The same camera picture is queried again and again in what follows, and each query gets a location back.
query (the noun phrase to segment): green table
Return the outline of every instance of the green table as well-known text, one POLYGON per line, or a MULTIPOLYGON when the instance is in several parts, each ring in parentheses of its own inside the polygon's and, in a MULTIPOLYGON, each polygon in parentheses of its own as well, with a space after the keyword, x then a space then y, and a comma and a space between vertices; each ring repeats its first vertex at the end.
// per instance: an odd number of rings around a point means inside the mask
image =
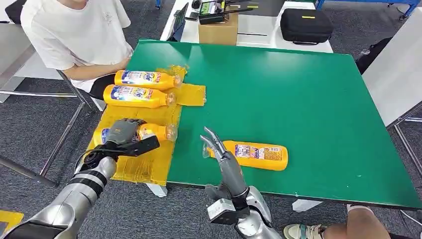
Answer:
POLYGON ((168 182, 220 182, 202 158, 204 125, 222 140, 283 145, 284 171, 242 167, 261 192, 317 201, 422 208, 350 55, 140 41, 129 70, 189 66, 204 107, 183 107, 168 182))

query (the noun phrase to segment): yellow bottle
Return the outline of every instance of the yellow bottle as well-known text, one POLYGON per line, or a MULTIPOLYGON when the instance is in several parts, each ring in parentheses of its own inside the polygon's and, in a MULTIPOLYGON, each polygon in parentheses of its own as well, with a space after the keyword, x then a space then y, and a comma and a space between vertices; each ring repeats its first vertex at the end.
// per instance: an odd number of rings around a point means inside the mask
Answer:
MULTIPOLYGON (((281 171, 287 167, 287 149, 283 146, 246 143, 226 140, 225 148, 232 152, 237 162, 242 166, 281 171)), ((204 157, 215 157, 214 152, 204 145, 204 157)))
POLYGON ((109 85, 105 88, 103 97, 107 104, 113 106, 157 108, 176 102, 174 93, 165 94, 159 90, 133 86, 109 85))
MULTIPOLYGON (((95 146, 106 143, 109 130, 110 128, 103 128, 94 131, 93 140, 95 146)), ((144 135, 150 134, 152 132, 157 136, 158 141, 169 140, 174 142, 177 139, 177 128, 174 124, 161 126, 154 123, 145 123, 138 127, 137 135, 134 135, 132 142, 139 141, 139 139, 143 138, 144 135)))
POLYGON ((144 135, 152 132, 157 136, 158 141, 169 140, 174 142, 177 139, 177 128, 174 124, 161 126, 154 123, 145 123, 138 128, 139 138, 143 138, 144 135))
POLYGON ((180 76, 170 76, 161 72, 120 70, 116 72, 114 83, 116 85, 166 90, 181 87, 182 79, 180 76))

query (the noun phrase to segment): black bag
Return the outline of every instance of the black bag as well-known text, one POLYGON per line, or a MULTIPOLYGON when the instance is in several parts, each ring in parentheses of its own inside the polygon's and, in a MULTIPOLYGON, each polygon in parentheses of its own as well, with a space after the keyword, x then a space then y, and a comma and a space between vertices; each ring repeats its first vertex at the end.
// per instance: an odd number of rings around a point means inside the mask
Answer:
POLYGON ((371 45, 369 47, 369 54, 363 55, 356 60, 356 65, 361 75, 366 71, 366 69, 368 69, 369 65, 371 65, 375 58, 377 58, 377 56, 387 46, 391 39, 392 37, 385 38, 379 41, 377 44, 371 45))
POLYGON ((328 17, 322 11, 311 9, 284 10, 280 27, 283 38, 296 44, 316 45, 325 42, 333 31, 328 17))

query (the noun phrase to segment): bottle cap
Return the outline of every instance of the bottle cap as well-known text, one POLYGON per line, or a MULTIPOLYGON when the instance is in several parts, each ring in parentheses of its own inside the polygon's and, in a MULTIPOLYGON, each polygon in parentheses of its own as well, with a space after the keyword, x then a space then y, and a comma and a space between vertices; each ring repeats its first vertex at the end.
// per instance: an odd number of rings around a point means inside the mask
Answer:
POLYGON ((177 128, 174 124, 169 124, 166 127, 166 137, 170 141, 176 141, 177 139, 177 128))
POLYGON ((174 76, 174 87, 180 88, 182 86, 183 79, 179 75, 174 76))
POLYGON ((176 95, 174 93, 168 93, 166 98, 166 104, 172 106, 176 103, 176 95))
POLYGON ((202 146, 202 157, 204 158, 209 158, 211 157, 210 152, 208 151, 208 146, 207 144, 204 143, 204 145, 202 146))

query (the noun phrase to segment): robotic hand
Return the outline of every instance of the robotic hand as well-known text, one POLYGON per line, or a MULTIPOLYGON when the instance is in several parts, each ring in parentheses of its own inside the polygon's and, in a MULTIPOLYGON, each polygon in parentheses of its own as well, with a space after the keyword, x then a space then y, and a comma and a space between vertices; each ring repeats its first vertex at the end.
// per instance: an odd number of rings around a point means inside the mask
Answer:
POLYGON ((233 225, 244 239, 281 239, 271 226, 271 213, 261 193, 247 186, 242 170, 218 136, 207 127, 211 136, 201 140, 214 151, 222 175, 220 185, 206 185, 208 196, 215 202, 207 208, 211 223, 233 225))
POLYGON ((114 175, 118 157, 139 156, 160 146, 153 134, 132 142, 141 122, 116 121, 106 143, 87 151, 89 154, 77 165, 74 176, 56 199, 0 239, 76 239, 89 210, 114 175))

